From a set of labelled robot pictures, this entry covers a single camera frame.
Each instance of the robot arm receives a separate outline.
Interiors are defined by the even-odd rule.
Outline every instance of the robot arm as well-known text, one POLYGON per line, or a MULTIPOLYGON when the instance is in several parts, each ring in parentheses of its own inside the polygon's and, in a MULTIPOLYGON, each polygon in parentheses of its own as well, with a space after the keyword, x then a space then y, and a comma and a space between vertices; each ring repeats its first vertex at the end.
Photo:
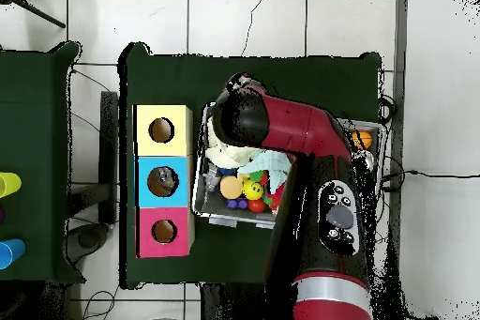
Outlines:
POLYGON ((233 76, 213 110, 228 145, 296 157, 272 234, 266 269, 271 320, 370 320, 360 205, 351 149, 336 119, 269 96, 246 73, 233 76))

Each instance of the white cloth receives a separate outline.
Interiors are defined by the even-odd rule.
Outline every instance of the white cloth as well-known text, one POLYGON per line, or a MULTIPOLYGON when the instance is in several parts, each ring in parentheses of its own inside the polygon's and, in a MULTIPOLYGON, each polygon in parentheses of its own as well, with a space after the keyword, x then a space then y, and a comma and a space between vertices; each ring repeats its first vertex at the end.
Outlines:
POLYGON ((212 117, 207 121, 208 148, 205 156, 218 168, 238 168, 254 159, 263 149, 226 145, 214 133, 212 117))
POLYGON ((277 189, 287 180, 292 164, 285 153, 275 150, 265 150, 247 165, 238 169, 239 174, 251 174, 267 170, 270 181, 270 193, 275 194, 277 189))

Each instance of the green table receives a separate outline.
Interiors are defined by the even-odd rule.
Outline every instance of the green table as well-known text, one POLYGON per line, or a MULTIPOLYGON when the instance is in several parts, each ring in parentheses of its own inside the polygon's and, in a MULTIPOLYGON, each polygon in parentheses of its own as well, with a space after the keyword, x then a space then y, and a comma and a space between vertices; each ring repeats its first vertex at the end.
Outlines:
POLYGON ((64 258, 68 208, 68 69, 78 44, 50 53, 0 51, 0 171, 18 174, 19 191, 0 199, 0 240, 18 237, 25 254, 0 281, 79 282, 64 258))
MULTIPOLYGON (((315 104, 335 116, 378 122, 380 57, 310 56, 214 58, 197 55, 150 55, 142 43, 130 44, 119 60, 121 178, 133 185, 132 105, 185 104, 193 112, 197 137, 203 105, 218 97, 234 73, 246 71, 286 99, 315 104)), ((262 282, 271 231, 254 224, 236 228, 196 218, 196 238, 187 257, 138 259, 134 246, 134 189, 122 194, 121 278, 132 287, 139 282, 262 282)))

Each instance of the blue cup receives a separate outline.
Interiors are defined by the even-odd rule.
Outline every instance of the blue cup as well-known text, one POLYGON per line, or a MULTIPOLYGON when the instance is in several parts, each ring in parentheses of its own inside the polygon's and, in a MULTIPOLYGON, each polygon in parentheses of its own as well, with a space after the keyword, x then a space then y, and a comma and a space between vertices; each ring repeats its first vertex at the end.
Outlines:
POLYGON ((9 267, 25 252, 25 243, 19 238, 0 241, 0 270, 9 267))

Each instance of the cup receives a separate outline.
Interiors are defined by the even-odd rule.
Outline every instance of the cup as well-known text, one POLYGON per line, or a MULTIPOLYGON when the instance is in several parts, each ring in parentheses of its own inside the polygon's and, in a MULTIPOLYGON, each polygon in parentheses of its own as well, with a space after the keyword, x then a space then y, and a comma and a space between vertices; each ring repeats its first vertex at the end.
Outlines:
POLYGON ((25 252, 25 243, 19 238, 0 241, 0 270, 10 266, 25 252))
POLYGON ((15 193, 21 185, 22 181, 18 175, 13 173, 0 173, 0 198, 15 193))

